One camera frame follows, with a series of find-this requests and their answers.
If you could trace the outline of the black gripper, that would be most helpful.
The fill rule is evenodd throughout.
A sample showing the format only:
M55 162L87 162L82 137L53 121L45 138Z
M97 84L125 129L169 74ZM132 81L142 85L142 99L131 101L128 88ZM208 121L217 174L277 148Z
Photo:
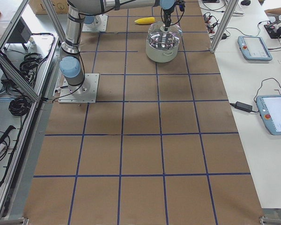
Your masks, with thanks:
M168 31L168 26L171 24L171 14L174 12L176 6L179 7L181 12L185 11L184 0L161 0L161 8L164 12L164 31Z

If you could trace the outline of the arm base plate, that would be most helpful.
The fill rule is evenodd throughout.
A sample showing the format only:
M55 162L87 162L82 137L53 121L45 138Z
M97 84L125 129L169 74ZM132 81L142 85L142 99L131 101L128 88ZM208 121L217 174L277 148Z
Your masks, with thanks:
M102 23L97 27L89 27L83 24L82 32L105 32L107 27L108 15L99 15Z
M66 87L61 89L61 97L58 98L58 102L61 104L95 103L98 83L99 74L85 74L83 85L74 92L78 87L69 86L66 79L64 79L63 85Z

